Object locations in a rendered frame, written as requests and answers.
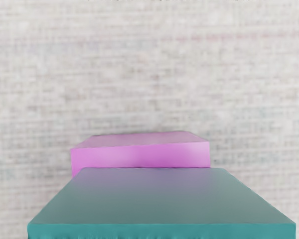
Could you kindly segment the purple cube block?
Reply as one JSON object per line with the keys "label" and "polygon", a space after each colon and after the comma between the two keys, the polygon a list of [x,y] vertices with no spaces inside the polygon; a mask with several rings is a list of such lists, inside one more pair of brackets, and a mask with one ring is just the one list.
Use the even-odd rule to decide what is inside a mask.
{"label": "purple cube block", "polygon": [[210,143],[188,131],[94,135],[70,150],[83,168],[209,168]]}

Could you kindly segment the teal cube block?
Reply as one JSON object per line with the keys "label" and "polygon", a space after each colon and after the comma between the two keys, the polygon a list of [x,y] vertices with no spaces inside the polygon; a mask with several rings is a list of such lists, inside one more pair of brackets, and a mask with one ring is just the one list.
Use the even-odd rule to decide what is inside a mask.
{"label": "teal cube block", "polygon": [[296,239],[296,224],[220,168],[85,168],[28,239]]}

